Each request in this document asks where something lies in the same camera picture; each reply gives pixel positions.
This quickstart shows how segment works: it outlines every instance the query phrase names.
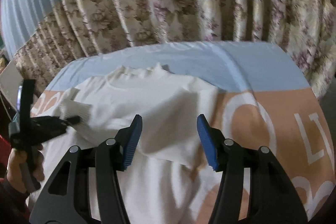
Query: black plastic handle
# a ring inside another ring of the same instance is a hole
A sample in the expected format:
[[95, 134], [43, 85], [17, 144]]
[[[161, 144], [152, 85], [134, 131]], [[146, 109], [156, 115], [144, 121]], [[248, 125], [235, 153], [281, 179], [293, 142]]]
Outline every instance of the black plastic handle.
[[244, 149], [236, 142], [229, 141], [230, 145], [223, 144], [228, 154], [227, 166], [222, 174], [209, 224], [236, 224], [239, 218], [243, 196]]
[[72, 146], [66, 152], [41, 192], [31, 214], [31, 224], [88, 224], [75, 209], [77, 175], [83, 150]]
[[257, 150], [258, 165], [251, 168], [249, 224], [307, 224], [305, 208], [290, 178], [268, 147]]
[[39, 151], [35, 147], [31, 147], [29, 153], [27, 153], [27, 161], [20, 164], [22, 181], [28, 193], [33, 193], [41, 188], [41, 184], [33, 176], [33, 171], [36, 168], [35, 160], [38, 154]]
[[96, 150], [96, 181], [100, 221], [102, 224], [130, 224], [121, 196], [117, 172], [111, 161], [111, 154], [118, 154], [116, 153], [118, 151], [115, 150], [120, 150], [120, 145], [115, 143], [114, 139], [108, 139], [101, 143]]

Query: curtain fold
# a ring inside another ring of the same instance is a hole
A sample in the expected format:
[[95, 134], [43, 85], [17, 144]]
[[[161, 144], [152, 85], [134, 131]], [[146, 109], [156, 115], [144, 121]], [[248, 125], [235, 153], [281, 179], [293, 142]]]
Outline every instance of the curtain fold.
[[5, 43], [24, 44], [13, 60], [39, 92], [72, 60], [173, 41], [276, 43], [318, 98], [336, 67], [335, 0], [1, 0], [1, 19]]

